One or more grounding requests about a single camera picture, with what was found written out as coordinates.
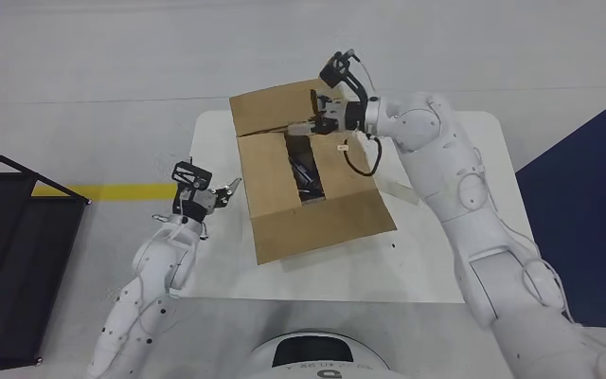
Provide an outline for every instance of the black cable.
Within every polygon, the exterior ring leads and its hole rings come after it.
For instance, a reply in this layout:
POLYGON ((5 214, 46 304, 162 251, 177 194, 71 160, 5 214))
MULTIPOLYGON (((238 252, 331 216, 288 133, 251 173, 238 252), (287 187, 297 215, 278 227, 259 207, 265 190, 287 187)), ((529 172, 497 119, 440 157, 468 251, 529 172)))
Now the black cable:
MULTIPOLYGON (((372 167, 372 170, 370 170, 369 172, 363 172, 358 170, 357 167, 353 166, 353 164, 351 163, 351 161, 349 160, 349 156, 348 156, 348 151, 347 150, 343 150, 343 156, 345 157, 345 160, 347 161, 348 165, 351 167, 352 170, 354 170, 356 173, 362 175, 362 176, 372 176, 375 174, 375 172, 377 172, 377 169, 379 168, 379 162, 381 162, 381 156, 383 155, 383 145, 381 144, 381 141, 378 137, 374 136, 374 135, 366 135, 366 138, 370 139, 372 137, 372 139, 377 142, 377 160, 375 161, 374 166, 372 167)), ((345 141, 343 142, 344 145, 348 144, 348 139, 345 138, 345 141)))

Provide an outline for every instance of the yellow floor line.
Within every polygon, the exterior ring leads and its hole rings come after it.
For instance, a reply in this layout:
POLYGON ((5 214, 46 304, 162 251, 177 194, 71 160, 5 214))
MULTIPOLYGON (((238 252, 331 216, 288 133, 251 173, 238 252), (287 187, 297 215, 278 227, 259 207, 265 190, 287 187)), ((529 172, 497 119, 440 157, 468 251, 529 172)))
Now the yellow floor line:
MULTIPOLYGON (((93 201, 165 200, 172 199, 177 191, 176 183, 155 184, 106 184, 67 186, 75 193, 93 201)), ((36 186, 33 196, 64 196, 49 186, 36 186)))

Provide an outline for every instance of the black stand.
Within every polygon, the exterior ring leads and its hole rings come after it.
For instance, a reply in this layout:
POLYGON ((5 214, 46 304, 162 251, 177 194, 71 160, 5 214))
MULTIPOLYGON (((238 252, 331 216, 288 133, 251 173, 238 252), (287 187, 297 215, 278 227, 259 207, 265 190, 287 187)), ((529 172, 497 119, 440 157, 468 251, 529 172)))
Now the black stand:
POLYGON ((42 362, 39 349, 84 207, 91 201, 3 155, 0 163, 0 370, 42 362), (66 196, 32 197, 40 181, 66 196))

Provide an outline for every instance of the wire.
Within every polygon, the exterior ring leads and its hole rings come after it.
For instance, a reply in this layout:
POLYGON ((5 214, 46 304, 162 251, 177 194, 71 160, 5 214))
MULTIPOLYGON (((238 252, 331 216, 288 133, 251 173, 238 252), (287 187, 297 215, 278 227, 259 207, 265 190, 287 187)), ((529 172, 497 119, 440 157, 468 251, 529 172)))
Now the wire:
POLYGON ((368 77, 368 81, 370 82, 370 88, 372 88, 372 92, 374 92, 374 94, 376 95, 377 90, 375 89, 375 84, 372 82, 372 78, 370 78, 370 74, 368 73, 366 66, 362 63, 362 61, 358 61, 358 63, 362 66, 364 72, 366 72, 366 76, 368 77))
POLYGON ((522 266, 522 283, 524 284, 524 287, 526 288, 526 290, 528 291, 528 293, 530 295, 532 295, 541 305, 543 305, 543 307, 549 307, 550 305, 545 303, 539 295, 535 295, 534 292, 530 291, 530 288, 528 288, 528 284, 525 280, 525 277, 528 276, 530 278, 530 281, 532 281, 532 277, 530 276, 530 274, 528 273, 528 267, 532 264, 532 263, 537 263, 540 262, 542 263, 549 271, 551 271, 551 274, 553 275, 554 280, 556 281, 556 283, 558 284, 558 286, 560 287, 560 294, 561 294, 561 299, 562 299, 562 307, 561 307, 561 312, 565 315, 565 317, 568 319, 568 321, 570 321, 572 324, 576 324, 574 318, 572 317, 572 314, 570 313, 570 306, 568 305, 568 298, 566 297, 566 293, 564 292, 564 286, 561 282, 561 278, 560 275, 558 274, 558 272, 556 271, 555 268, 553 268, 553 266, 546 260, 544 260, 541 257, 538 258, 532 258, 528 261, 526 261, 524 263, 524 265, 522 266))
MULTIPOLYGON (((480 150, 478 148, 476 148, 476 147, 474 147, 473 149, 477 153, 478 159, 480 160, 480 164, 482 166, 484 166, 484 159, 482 158, 482 152, 480 152, 480 150)), ((532 281, 532 277, 528 273, 528 267, 532 263, 536 263, 536 262, 542 263, 545 266, 545 268, 547 268, 549 271, 551 271, 551 274, 553 275, 554 281, 556 282, 556 284, 558 284, 558 287, 560 288, 560 296, 561 296, 561 301, 562 301, 561 312, 568 319, 568 321, 570 321, 570 323, 576 324, 575 319, 572 317, 572 313, 570 312, 570 305, 568 304, 568 297, 566 296, 566 291, 564 290, 564 286, 563 286, 563 283, 561 281, 560 275, 558 274, 558 272, 556 271, 556 269, 551 265, 551 263, 549 263, 548 261, 546 261, 546 260, 544 260, 542 258, 542 256, 541 256, 541 249, 539 248, 539 246, 537 245, 537 243, 534 242, 534 240, 532 240, 526 234, 521 233, 521 232, 515 230, 513 227, 509 226, 508 223, 505 222, 505 220, 503 220, 501 218, 501 216, 498 213, 496 203, 494 202, 494 197, 492 196, 492 191, 490 190, 490 185, 489 185, 489 182, 488 182, 488 179, 487 179, 486 171, 483 171, 482 176, 483 176, 483 179, 484 179, 484 183, 486 185, 486 189, 487 189, 487 191, 489 193, 490 203, 492 204, 492 208, 494 209, 494 214, 496 215, 497 219, 499 219, 499 222, 501 223, 501 225, 503 225, 503 227, 505 229, 509 230, 511 233, 513 233, 513 234, 515 234, 515 235, 517 235, 519 237, 522 237, 525 240, 527 240, 528 242, 530 242, 534 246, 534 248, 536 250, 537 257, 529 259, 522 266, 522 283, 524 284, 525 289, 541 305, 543 305, 543 306, 549 306, 549 304, 546 304, 540 298, 540 295, 535 295, 535 293, 533 291, 531 291, 530 288, 528 288, 528 284, 527 284, 527 282, 525 280, 525 277, 528 276, 530 278, 530 281, 532 281)))
MULTIPOLYGON (((364 172, 364 171, 361 171, 360 169, 358 169, 357 167, 355 167, 349 160, 347 150, 343 150, 343 156, 345 157, 345 160, 348 163, 348 165, 351 167, 351 169, 354 170, 357 174, 362 175, 362 176, 372 176, 375 174, 375 172, 377 172, 377 169, 379 168, 379 162, 381 162, 381 157, 383 156, 383 145, 381 144, 380 139, 374 135, 366 134, 366 138, 368 138, 368 140, 372 139, 377 143, 377 160, 375 161, 375 164, 372 167, 372 170, 370 170, 369 172, 364 172)), ((343 141, 343 144, 344 145, 348 144, 347 138, 345 138, 345 141, 343 141)))

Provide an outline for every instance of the cardboard box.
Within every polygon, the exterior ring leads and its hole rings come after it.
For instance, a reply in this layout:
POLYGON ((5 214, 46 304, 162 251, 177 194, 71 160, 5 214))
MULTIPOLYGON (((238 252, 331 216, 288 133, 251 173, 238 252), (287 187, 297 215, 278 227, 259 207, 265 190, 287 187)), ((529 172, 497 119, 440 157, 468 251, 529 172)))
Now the cardboard box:
MULTIPOLYGON (((355 173, 337 146, 345 134, 312 135, 311 148, 325 198, 301 202, 289 163, 291 145, 280 132, 312 115, 311 89, 340 98, 320 80, 280 85, 231 98, 232 117, 248 208, 253 225, 257 262, 263 264, 315 248, 395 230, 396 226, 371 177, 355 173)), ((352 163, 368 171, 359 141, 348 139, 352 163)))

